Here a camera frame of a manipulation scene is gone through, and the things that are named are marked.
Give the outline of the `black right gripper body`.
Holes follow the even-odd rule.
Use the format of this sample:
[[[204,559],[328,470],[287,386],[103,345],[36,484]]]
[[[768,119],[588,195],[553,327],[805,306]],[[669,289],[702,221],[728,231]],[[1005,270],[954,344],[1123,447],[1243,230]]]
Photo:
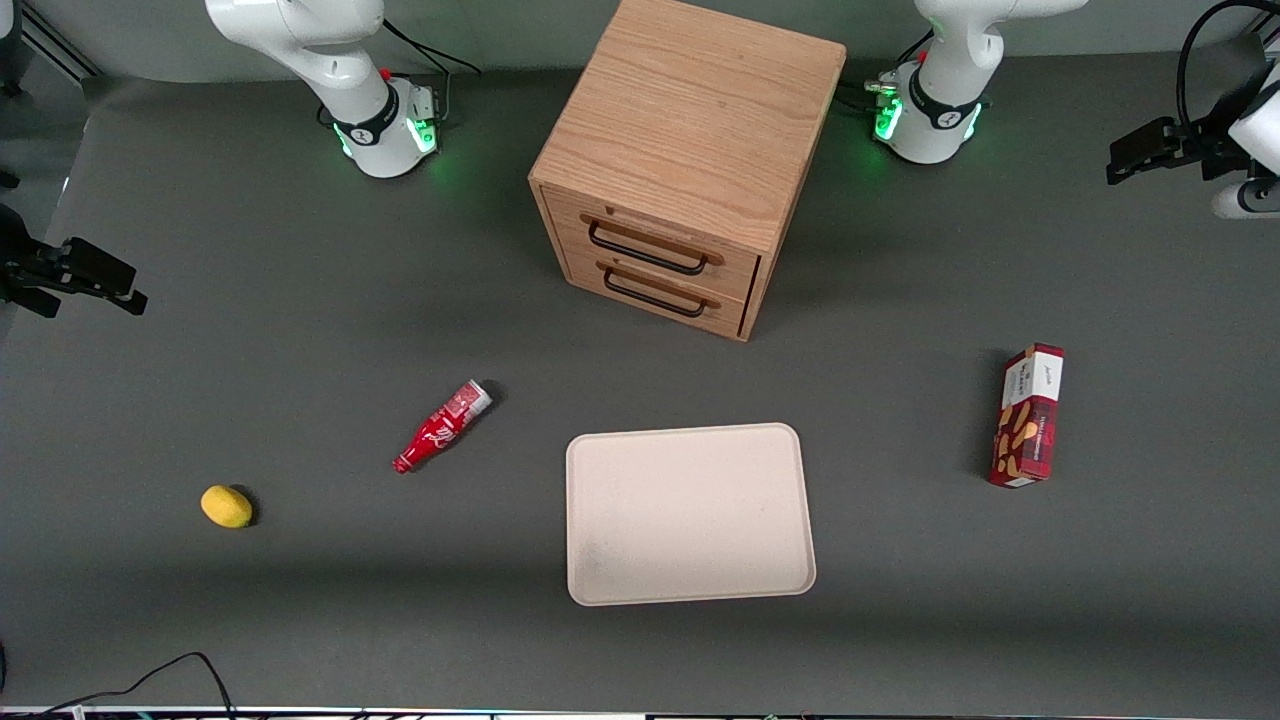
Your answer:
[[[51,284],[61,282],[60,269],[65,245],[50,245],[36,240],[22,217],[1,205],[1,300],[28,311],[52,319],[61,300],[47,292]]]

